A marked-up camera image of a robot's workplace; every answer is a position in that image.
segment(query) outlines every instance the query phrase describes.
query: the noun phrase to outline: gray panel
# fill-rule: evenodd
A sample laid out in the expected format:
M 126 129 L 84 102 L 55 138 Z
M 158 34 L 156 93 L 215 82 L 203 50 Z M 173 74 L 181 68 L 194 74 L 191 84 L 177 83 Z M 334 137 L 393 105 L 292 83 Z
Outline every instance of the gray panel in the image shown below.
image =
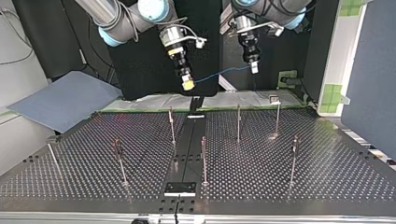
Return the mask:
M 120 90 L 108 83 L 82 72 L 70 72 L 8 109 L 64 133 L 120 95 Z
M 396 214 L 396 173 L 373 169 L 360 147 L 338 135 L 313 111 L 282 110 L 279 136 L 271 140 L 276 112 L 243 111 L 241 143 L 236 112 L 207 115 L 209 187 L 195 200 L 197 214 L 368 215 Z M 294 183 L 290 184 L 293 136 L 299 134 Z
M 174 115 L 176 133 L 184 117 Z M 170 129 L 167 114 L 100 114 L 54 147 L 59 167 L 46 151 L 3 176 L 0 210 L 156 213 L 174 155 Z M 113 152 L 116 137 L 128 188 Z
M 389 157 L 396 158 L 396 1 L 367 5 L 342 122 Z
M 168 168 L 177 163 L 172 160 L 175 151 L 166 113 L 100 114 L 55 147 L 60 171 L 44 150 L 38 158 L 34 155 L 32 161 L 1 176 L 0 216 L 23 211 L 91 212 L 103 217 L 162 212 L 169 216 L 175 208 L 180 218 L 202 214 L 395 216 L 394 171 L 313 110 L 282 110 L 276 139 L 270 138 L 275 110 L 242 111 L 239 145 L 235 111 L 206 116 L 206 120 L 189 119 L 181 131 L 185 115 L 174 115 L 180 133 L 177 146 L 185 146 L 181 136 L 191 135 L 191 141 L 186 141 L 190 146 L 183 178 L 197 183 L 195 198 L 175 203 L 163 197 L 171 174 Z M 302 144 L 295 183 L 290 186 L 290 147 L 295 134 Z M 208 187 L 201 186 L 202 160 L 197 160 L 203 135 L 207 138 Z M 120 168 L 112 154 L 117 136 L 126 149 L 127 189 L 121 185 Z

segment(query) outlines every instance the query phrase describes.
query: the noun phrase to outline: vertical metal rod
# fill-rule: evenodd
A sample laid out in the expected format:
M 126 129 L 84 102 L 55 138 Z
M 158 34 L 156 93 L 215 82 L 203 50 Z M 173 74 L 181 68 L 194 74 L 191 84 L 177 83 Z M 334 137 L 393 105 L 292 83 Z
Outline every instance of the vertical metal rod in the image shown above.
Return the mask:
M 294 135 L 292 151 L 293 151 L 293 165 L 291 166 L 291 177 L 290 177 L 290 185 L 293 185 L 293 178 L 294 178 L 294 170 L 295 170 L 295 163 L 300 150 L 300 139 L 298 135 Z
M 293 185 L 295 164 L 296 164 L 296 156 L 295 156 L 295 154 L 294 154 L 294 155 L 293 155 L 293 165 L 291 166 L 291 177 L 290 177 L 290 185 L 291 185 L 291 186 Z
M 276 134 L 279 129 L 279 115 L 280 115 L 280 102 L 277 104 L 277 110 L 276 110 L 276 128 L 275 128 Z
M 174 127 L 172 107 L 169 109 L 169 122 L 171 123 L 171 130 L 172 130 L 172 144 L 175 145 L 176 139 L 175 139 L 175 127 Z
M 125 174 L 125 170 L 123 167 L 123 163 L 122 163 L 122 159 L 120 159 L 120 166 L 121 166 L 121 170 L 122 170 L 122 176 L 124 179 L 124 185 L 127 186 L 128 185 L 128 180 L 126 179 L 126 174 Z
M 237 142 L 241 141 L 241 107 L 238 105 L 238 137 Z
M 206 176 L 206 138 L 202 137 L 201 141 L 201 150 L 202 150 L 202 159 L 204 161 L 204 186 L 207 186 L 209 183 L 207 182 Z
M 49 147 L 50 155 L 52 156 L 53 160 L 55 161 L 56 164 L 58 164 L 58 160 L 56 160 L 55 153 L 53 152 L 52 149 L 52 145 L 50 143 L 47 143 L 47 146 Z

